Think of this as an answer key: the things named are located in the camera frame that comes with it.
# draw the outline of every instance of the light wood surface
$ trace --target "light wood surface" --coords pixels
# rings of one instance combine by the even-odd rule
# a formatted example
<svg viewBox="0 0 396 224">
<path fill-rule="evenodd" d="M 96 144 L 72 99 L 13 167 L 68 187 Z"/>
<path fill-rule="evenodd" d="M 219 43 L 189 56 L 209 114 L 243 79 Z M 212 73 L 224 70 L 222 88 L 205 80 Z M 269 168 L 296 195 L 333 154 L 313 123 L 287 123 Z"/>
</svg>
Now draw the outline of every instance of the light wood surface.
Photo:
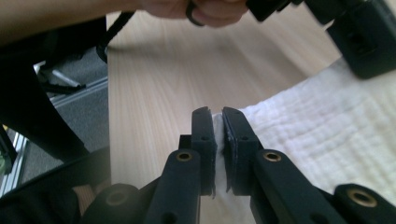
<svg viewBox="0 0 396 224">
<path fill-rule="evenodd" d="M 161 175 L 179 136 L 191 133 L 194 109 L 255 105 L 337 58 L 304 6 L 264 23 L 248 13 L 222 29 L 136 13 L 108 52 L 113 183 L 141 188 Z"/>
</svg>

